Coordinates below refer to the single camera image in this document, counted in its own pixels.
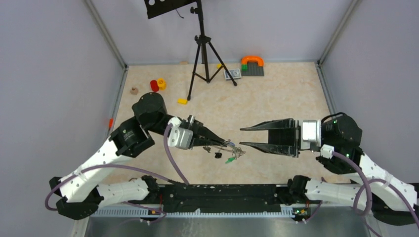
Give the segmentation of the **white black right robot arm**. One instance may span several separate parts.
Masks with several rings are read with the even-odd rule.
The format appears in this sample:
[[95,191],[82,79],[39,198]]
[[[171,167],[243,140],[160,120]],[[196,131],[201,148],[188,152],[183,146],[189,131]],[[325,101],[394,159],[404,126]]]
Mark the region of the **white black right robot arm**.
[[249,130],[268,132],[267,143],[249,142],[249,147],[293,158],[301,151],[316,152],[317,162],[326,170],[350,180],[350,184],[333,184],[297,175],[287,183],[293,202],[333,202],[350,206],[362,216],[373,214],[389,225],[418,224],[418,184],[403,182],[376,164],[361,149],[363,131],[347,114],[321,120],[264,121]]

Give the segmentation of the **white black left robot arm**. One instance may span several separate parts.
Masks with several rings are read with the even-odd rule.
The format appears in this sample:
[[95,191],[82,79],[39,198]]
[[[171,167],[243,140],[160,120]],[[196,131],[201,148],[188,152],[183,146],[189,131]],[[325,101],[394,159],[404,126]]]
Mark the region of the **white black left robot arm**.
[[64,177],[50,180],[50,194],[59,196],[48,210],[73,220],[80,220],[97,210],[116,203],[144,201],[153,204],[160,197],[157,179],[151,171],[133,181],[103,184],[114,169],[127,169],[127,162],[152,147],[151,133],[163,136],[164,148],[188,150],[193,147],[227,146],[227,141],[206,128],[194,116],[181,119],[167,112],[162,95],[148,92],[133,104],[133,117],[122,122],[103,145],[76,170]]

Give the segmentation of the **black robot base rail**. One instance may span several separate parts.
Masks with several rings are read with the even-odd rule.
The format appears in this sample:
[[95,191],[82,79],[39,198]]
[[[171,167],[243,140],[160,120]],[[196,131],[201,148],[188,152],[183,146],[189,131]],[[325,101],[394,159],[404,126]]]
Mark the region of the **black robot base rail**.
[[282,206],[319,204],[282,184],[166,184],[155,185],[150,194],[135,204],[155,204],[166,213],[262,213],[280,212]]

